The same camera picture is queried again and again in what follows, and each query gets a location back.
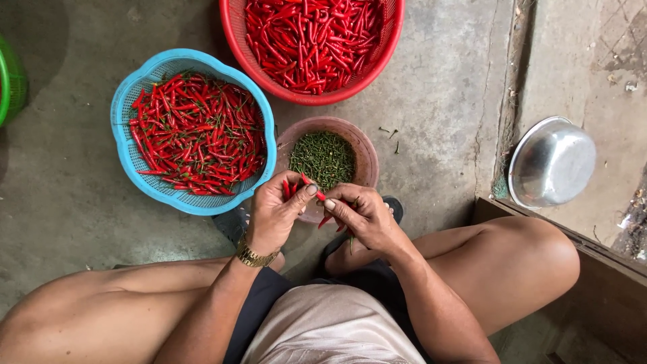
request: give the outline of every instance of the person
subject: person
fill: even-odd
[[[329,276],[293,287],[277,273],[280,248],[318,187],[284,201],[284,179],[299,175],[256,189],[237,255],[83,271],[29,293],[0,323],[0,363],[499,363],[487,336],[579,275],[573,244],[547,222],[411,241],[401,211],[344,183],[323,206],[355,232],[353,251],[327,247]]]

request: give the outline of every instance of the blue plastic basket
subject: blue plastic basket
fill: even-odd
[[[196,196],[186,191],[173,190],[169,183],[163,182],[158,176],[147,176],[136,173],[137,170],[149,170],[149,166],[140,157],[137,145],[130,135],[128,120],[132,117],[130,105],[137,99],[142,87],[151,92],[153,82],[162,80],[166,74],[172,76],[193,69],[194,71],[231,82],[249,90],[256,99],[265,122],[265,140],[267,142],[267,160],[265,166],[253,176],[238,183],[232,191],[235,196]],[[140,69],[130,74],[119,85],[113,97],[110,110],[110,121],[113,134],[117,141],[117,151],[126,174],[132,182],[145,194],[157,201],[167,203],[188,214],[211,216],[229,211],[251,197],[254,189],[264,183],[274,172],[276,164],[276,141],[274,140],[274,117],[270,104],[261,89],[245,74],[224,65],[214,57],[192,49],[170,49],[156,54],[142,65]]]

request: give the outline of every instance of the crack in concrete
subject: crack in concrete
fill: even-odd
[[[496,0],[494,5],[494,14],[492,15],[492,24],[490,25],[490,34],[488,35],[488,45],[487,45],[487,72],[485,73],[485,86],[483,88],[483,111],[481,112],[481,118],[479,119],[479,126],[476,129],[476,135],[474,136],[474,198],[477,198],[477,191],[481,184],[479,174],[478,174],[478,161],[479,156],[481,155],[481,142],[479,141],[479,136],[481,135],[481,129],[483,128],[483,119],[485,118],[485,95],[487,94],[488,80],[490,79],[490,69],[492,68],[492,61],[490,60],[490,53],[492,51],[492,33],[494,31],[494,23],[496,21],[496,12],[499,10],[499,0]]]

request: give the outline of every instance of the hand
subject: hand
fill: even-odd
[[[254,191],[252,213],[247,229],[247,246],[256,254],[267,256],[281,248],[297,215],[319,190],[315,184],[302,186],[287,202],[283,200],[283,180],[301,181],[301,175],[291,170],[272,177]]]
[[[340,183],[325,195],[324,214],[332,214],[348,225],[366,247],[390,255],[406,242],[411,244],[374,188]],[[357,200],[357,209],[352,210],[340,199],[349,203]]]

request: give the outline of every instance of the fingernail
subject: fingernail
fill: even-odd
[[[323,206],[326,209],[334,210],[334,201],[328,198],[323,202]]]
[[[305,191],[308,193],[308,195],[314,196],[317,193],[317,191],[319,191],[319,186],[313,183],[312,185],[309,185],[308,187],[306,187]]]

